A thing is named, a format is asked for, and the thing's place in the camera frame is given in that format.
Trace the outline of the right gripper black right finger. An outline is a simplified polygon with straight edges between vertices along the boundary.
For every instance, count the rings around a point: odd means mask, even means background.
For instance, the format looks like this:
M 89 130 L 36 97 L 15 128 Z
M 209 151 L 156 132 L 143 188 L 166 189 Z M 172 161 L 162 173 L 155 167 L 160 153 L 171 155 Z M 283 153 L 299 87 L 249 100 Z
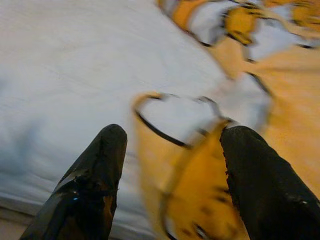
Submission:
M 232 203 L 251 240 L 320 238 L 320 201 L 257 132 L 224 128 L 220 144 Z

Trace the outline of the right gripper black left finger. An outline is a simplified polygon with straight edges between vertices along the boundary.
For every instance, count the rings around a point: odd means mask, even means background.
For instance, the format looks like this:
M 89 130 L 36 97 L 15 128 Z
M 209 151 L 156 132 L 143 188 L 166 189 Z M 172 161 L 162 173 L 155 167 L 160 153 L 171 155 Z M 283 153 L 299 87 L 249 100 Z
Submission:
M 121 126 L 104 127 L 63 175 L 20 239 L 108 239 L 127 141 Z

